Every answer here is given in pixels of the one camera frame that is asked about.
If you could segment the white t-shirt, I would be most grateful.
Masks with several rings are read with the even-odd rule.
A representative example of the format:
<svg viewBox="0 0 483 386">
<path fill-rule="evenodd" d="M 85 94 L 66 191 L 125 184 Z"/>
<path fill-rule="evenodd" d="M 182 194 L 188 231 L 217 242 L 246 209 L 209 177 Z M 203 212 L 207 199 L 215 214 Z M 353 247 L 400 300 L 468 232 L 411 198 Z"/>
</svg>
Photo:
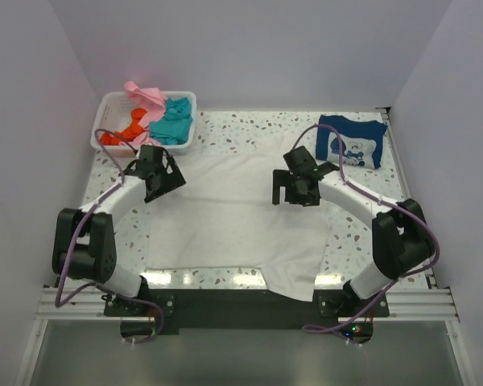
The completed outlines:
<svg viewBox="0 0 483 386">
<path fill-rule="evenodd" d="M 310 302 L 331 231 L 322 207 L 273 205 L 290 134 L 232 154 L 188 154 L 184 186 L 151 203 L 150 269 L 260 269 L 267 288 Z"/>
</svg>

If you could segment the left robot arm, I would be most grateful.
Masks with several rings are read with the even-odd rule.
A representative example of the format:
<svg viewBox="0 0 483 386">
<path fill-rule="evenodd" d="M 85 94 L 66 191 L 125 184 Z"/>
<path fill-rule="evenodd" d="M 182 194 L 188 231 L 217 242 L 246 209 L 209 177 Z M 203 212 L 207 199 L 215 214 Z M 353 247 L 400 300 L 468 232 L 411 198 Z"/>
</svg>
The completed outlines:
<svg viewBox="0 0 483 386">
<path fill-rule="evenodd" d="M 60 211 L 52 253 L 52 270 L 60 276 L 56 307 L 84 288 L 95 286 L 122 297 L 132 315 L 145 314 L 151 296 L 143 278 L 118 263 L 115 224 L 141 203 L 182 187 L 186 181 L 173 156 L 159 146 L 143 145 L 113 185 L 96 199 Z"/>
</svg>

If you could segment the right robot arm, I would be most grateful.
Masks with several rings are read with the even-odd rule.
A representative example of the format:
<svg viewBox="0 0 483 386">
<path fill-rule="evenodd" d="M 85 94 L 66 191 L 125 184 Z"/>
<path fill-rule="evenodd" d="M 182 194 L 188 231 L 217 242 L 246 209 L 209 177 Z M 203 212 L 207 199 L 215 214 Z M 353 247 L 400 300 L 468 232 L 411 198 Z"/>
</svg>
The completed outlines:
<svg viewBox="0 0 483 386">
<path fill-rule="evenodd" d="M 274 205 L 280 203 L 280 191 L 285 202 L 303 207 L 318 206 L 324 200 L 356 216 L 371 230 L 372 262 L 343 286 L 342 305 L 348 314 L 362 315 L 372 298 L 439 256 L 438 241 L 417 201 L 382 198 L 349 179 L 335 164 L 317 163 L 303 146 L 287 152 L 283 159 L 287 168 L 273 171 Z"/>
</svg>

